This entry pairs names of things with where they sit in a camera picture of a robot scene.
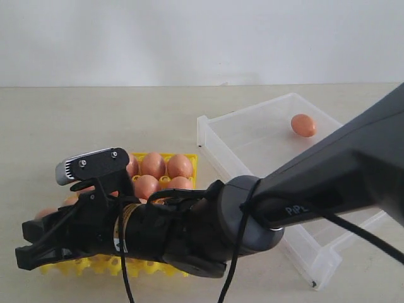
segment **egg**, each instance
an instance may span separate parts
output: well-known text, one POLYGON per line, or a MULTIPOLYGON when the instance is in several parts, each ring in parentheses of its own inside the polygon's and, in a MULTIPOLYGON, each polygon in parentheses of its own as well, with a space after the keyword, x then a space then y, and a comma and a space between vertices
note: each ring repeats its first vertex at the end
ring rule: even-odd
POLYGON ((76 204, 78 201, 77 196, 68 197, 66 200, 63 201, 62 206, 70 206, 76 204))
POLYGON ((292 118, 290 125, 295 133, 302 137, 311 137, 317 133, 316 122, 305 114, 299 114, 292 118))
POLYGON ((185 177, 175 177, 168 184, 167 188, 178 188, 178 189, 193 189, 192 182, 185 177))
POLYGON ((165 174, 164 159, 161 154, 156 152, 145 155, 140 167, 142 175, 152 175, 157 180, 165 174))
POLYGON ((126 166, 126 171, 129 177, 132 179, 134 175, 139 174, 139 162, 138 159, 131 153, 128 153, 129 163, 126 166))
POLYGON ((48 208, 45 208, 45 209, 43 209, 43 210, 41 210, 40 212, 38 212, 36 215, 35 215, 35 219, 36 220, 38 220, 38 219, 41 219, 41 218, 43 218, 43 217, 45 217, 45 216, 47 216, 47 215, 50 215, 51 213, 55 213, 55 212, 57 212, 57 208, 56 207, 48 207, 48 208))
POLYGON ((192 177, 193 172, 194 168, 192 163, 185 155, 174 155, 167 162, 167 173, 170 178, 175 178, 178 176, 189 178, 192 177))
POLYGON ((141 175, 133 184, 134 195, 139 199, 148 199, 151 194, 160 190, 158 180, 152 175, 141 175))
POLYGON ((84 189, 82 189, 82 190, 77 191, 76 194, 77 194, 77 196, 79 196, 80 194, 87 193, 87 192, 93 191, 93 190, 95 190, 95 187, 94 187, 94 186, 90 186, 90 187, 88 187, 88 188, 84 188, 84 189))

